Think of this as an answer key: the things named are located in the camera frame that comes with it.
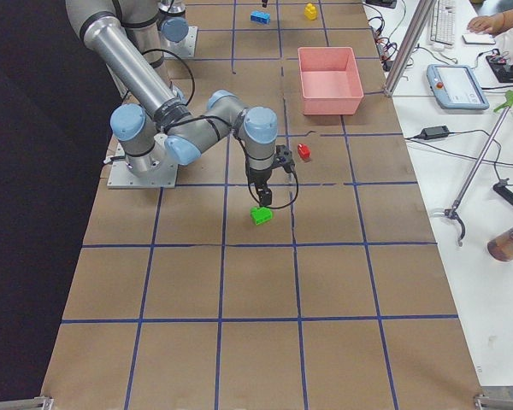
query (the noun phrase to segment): person's hand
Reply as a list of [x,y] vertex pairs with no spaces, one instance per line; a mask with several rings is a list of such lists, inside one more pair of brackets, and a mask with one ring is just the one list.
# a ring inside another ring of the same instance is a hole
[[501,25],[502,21],[501,18],[498,18],[498,15],[480,15],[469,21],[468,30],[495,34],[501,29]]

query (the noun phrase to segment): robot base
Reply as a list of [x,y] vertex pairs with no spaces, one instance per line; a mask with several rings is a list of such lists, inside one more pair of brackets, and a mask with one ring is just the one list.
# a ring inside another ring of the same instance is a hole
[[[196,55],[196,40],[198,39],[198,28],[196,26],[188,27],[188,34],[184,40],[179,43],[173,43],[172,41],[168,41],[163,36],[160,36],[160,40],[162,42],[162,47],[165,50],[169,50],[175,53],[180,58],[194,58]],[[163,57],[166,60],[175,59],[168,53],[163,53]]]
[[[163,146],[165,136],[157,135],[156,143]],[[117,156],[124,155],[120,144],[116,149]],[[174,188],[177,180],[178,164],[167,156],[158,169],[149,171],[142,175],[132,173],[124,161],[115,161],[110,169],[109,182],[107,186],[114,189],[134,188]]]

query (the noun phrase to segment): tablet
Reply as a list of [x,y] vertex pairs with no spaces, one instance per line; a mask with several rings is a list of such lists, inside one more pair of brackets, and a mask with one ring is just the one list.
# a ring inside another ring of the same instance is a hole
[[465,44],[496,44],[496,40],[490,34],[477,34],[476,32],[466,32],[462,34]]
[[431,64],[427,81],[441,108],[487,109],[490,107],[469,66]]

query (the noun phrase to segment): black curtain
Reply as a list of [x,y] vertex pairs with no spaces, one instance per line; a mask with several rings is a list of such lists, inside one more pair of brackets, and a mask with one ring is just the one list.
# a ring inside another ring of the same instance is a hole
[[120,102],[63,1],[0,0],[0,401],[40,393]]

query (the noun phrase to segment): pink bin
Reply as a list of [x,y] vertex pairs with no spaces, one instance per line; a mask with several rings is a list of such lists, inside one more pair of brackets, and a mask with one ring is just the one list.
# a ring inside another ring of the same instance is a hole
[[352,47],[298,49],[305,115],[354,114],[363,88]]

